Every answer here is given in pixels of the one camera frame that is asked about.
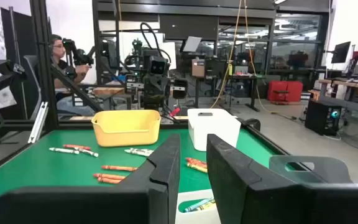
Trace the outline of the black table clamp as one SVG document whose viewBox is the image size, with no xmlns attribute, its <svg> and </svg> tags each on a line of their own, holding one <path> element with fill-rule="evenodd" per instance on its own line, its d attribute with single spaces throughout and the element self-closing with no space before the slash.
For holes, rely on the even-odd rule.
<svg viewBox="0 0 358 224">
<path fill-rule="evenodd" d="M 254 129 L 258 131 L 260 131 L 261 129 L 261 122 L 255 118 L 245 120 L 244 124 L 248 126 L 252 126 Z"/>
</svg>

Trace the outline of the dark grey plastic bin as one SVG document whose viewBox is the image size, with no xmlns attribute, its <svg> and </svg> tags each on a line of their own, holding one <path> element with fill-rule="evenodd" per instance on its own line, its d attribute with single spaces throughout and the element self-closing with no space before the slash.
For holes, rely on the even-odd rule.
<svg viewBox="0 0 358 224">
<path fill-rule="evenodd" d="M 269 169 L 300 183 L 352 183 L 346 164 L 333 157 L 272 156 Z"/>
</svg>

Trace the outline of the white plastic bin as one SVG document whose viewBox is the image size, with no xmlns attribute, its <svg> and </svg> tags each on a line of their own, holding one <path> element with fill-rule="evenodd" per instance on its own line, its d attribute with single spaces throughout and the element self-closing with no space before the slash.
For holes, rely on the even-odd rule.
<svg viewBox="0 0 358 224">
<path fill-rule="evenodd" d="M 236 147 L 241 122 L 223 109 L 193 108 L 188 110 L 188 130 L 197 151 L 206 151 L 207 135 L 215 134 Z"/>
</svg>

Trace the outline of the wooden workbench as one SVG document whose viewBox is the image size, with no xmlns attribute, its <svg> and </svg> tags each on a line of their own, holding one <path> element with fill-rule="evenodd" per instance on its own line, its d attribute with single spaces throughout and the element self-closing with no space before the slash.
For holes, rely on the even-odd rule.
<svg viewBox="0 0 358 224">
<path fill-rule="evenodd" d="M 358 80 L 356 79 L 322 79 L 320 84 L 320 95 L 358 103 Z"/>
</svg>

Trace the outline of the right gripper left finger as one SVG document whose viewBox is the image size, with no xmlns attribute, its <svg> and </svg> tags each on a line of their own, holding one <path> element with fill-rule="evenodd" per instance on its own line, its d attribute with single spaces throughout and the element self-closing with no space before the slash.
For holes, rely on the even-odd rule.
<svg viewBox="0 0 358 224">
<path fill-rule="evenodd" d="M 175 224 L 179 134 L 114 187 L 21 187 L 0 196 L 0 224 Z"/>
</svg>

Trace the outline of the yellow plastic bin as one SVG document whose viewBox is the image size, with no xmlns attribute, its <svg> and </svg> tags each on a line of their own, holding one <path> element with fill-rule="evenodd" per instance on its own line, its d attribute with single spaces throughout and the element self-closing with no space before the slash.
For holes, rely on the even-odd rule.
<svg viewBox="0 0 358 224">
<path fill-rule="evenodd" d="M 161 116 L 155 110 L 111 110 L 96 113 L 91 122 L 99 146 L 140 146 L 157 142 Z"/>
</svg>

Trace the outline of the cardboard box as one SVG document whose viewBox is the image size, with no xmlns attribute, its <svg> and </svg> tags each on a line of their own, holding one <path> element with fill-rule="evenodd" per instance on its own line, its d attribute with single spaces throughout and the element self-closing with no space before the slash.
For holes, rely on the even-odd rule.
<svg viewBox="0 0 358 224">
<path fill-rule="evenodd" d="M 204 77 L 205 59 L 193 59 L 191 64 L 191 74 L 194 77 Z"/>
</svg>

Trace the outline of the black desk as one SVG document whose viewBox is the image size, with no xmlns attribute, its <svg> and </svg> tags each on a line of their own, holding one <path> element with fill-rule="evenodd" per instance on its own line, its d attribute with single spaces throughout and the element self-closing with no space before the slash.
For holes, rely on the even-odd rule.
<svg viewBox="0 0 358 224">
<path fill-rule="evenodd" d="M 265 80 L 263 75 L 230 75 L 229 80 L 250 80 L 251 92 L 250 92 L 250 103 L 246 106 L 256 112 L 260 110 L 255 107 L 255 99 L 257 98 L 257 82 L 259 80 Z"/>
</svg>

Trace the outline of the red cabinet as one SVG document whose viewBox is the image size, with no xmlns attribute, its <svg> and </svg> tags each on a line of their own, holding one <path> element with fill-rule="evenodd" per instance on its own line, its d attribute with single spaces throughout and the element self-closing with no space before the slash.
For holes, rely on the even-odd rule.
<svg viewBox="0 0 358 224">
<path fill-rule="evenodd" d="M 271 103 L 293 103 L 301 100 L 303 84 L 299 81 L 271 81 L 267 99 Z"/>
</svg>

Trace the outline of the black computer tower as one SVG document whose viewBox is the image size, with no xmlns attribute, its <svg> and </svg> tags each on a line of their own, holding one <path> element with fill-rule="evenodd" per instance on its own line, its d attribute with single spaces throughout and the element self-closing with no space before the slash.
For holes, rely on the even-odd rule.
<svg viewBox="0 0 358 224">
<path fill-rule="evenodd" d="M 339 130 L 342 107 L 315 100 L 308 102 L 305 127 L 319 135 L 335 136 Z"/>
</svg>

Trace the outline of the person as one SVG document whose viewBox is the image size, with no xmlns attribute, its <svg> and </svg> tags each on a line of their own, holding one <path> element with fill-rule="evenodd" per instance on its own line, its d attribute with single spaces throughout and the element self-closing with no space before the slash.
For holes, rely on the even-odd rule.
<svg viewBox="0 0 358 224">
<path fill-rule="evenodd" d="M 52 34 L 50 38 L 50 48 L 52 50 L 52 63 L 57 65 L 60 70 L 64 72 L 68 68 L 68 64 L 62 60 L 66 54 L 62 37 Z M 77 65 L 75 67 L 76 78 L 73 82 L 75 84 L 81 83 L 85 79 L 89 69 L 89 65 Z M 73 94 L 59 79 L 54 79 L 54 86 L 57 109 L 59 111 L 75 113 L 82 116 L 93 116 L 95 114 L 95 111 L 89 106 L 73 106 Z"/>
</svg>

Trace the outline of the pale grey plastic bin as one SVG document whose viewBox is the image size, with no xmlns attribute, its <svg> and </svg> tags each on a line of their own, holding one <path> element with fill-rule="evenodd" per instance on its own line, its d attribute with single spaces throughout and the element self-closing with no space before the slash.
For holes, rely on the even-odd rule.
<svg viewBox="0 0 358 224">
<path fill-rule="evenodd" d="M 179 211 L 179 205 L 183 202 L 204 199 L 212 196 L 213 192 L 211 189 L 179 193 L 177 197 L 175 224 L 221 224 L 216 207 L 188 213 Z"/>
</svg>

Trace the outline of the silver aluminium bar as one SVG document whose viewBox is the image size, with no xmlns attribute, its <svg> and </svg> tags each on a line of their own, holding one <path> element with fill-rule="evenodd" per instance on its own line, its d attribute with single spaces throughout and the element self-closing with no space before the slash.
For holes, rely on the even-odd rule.
<svg viewBox="0 0 358 224">
<path fill-rule="evenodd" d="M 48 114 L 48 102 L 43 101 L 40 104 L 39 111 L 35 118 L 34 125 L 32 127 L 32 130 L 31 130 L 31 133 L 30 133 L 30 136 L 28 139 L 29 144 L 33 144 L 39 140 L 42 130 L 44 128 L 45 119 L 47 117 L 47 114 Z"/>
</svg>

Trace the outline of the black monitor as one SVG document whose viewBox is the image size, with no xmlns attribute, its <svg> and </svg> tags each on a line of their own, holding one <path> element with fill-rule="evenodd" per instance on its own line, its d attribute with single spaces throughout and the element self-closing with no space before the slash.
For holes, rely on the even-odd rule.
<svg viewBox="0 0 358 224">
<path fill-rule="evenodd" d="M 331 63 L 344 63 L 346 61 L 350 46 L 350 41 L 337 44 L 332 51 L 333 56 Z"/>
</svg>

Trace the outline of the green table mat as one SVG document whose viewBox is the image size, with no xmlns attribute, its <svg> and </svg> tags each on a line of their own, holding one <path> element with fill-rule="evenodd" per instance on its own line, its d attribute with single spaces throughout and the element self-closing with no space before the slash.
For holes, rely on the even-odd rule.
<svg viewBox="0 0 358 224">
<path fill-rule="evenodd" d="M 103 165 L 138 167 L 145 161 L 145 157 L 128 154 L 124 150 L 130 147 L 154 150 L 171 134 L 179 134 L 181 139 L 179 193 L 210 190 L 208 175 L 186 166 L 186 157 L 206 161 L 206 153 L 194 149 L 188 128 L 161 129 L 155 144 L 127 147 L 100 147 L 92 129 L 74 129 L 52 131 L 2 164 L 0 166 L 0 195 L 8 190 L 24 186 L 109 186 L 109 184 L 99 183 L 93 174 L 129 175 L 129 172 L 107 171 L 102 170 L 101 167 Z M 51 147 L 62 147 L 64 144 L 89 146 L 92 151 L 99 153 L 99 157 L 49 150 Z M 262 133 L 253 131 L 252 128 L 241 128 L 236 147 L 265 167 L 269 166 L 271 156 L 288 154 Z"/>
</svg>

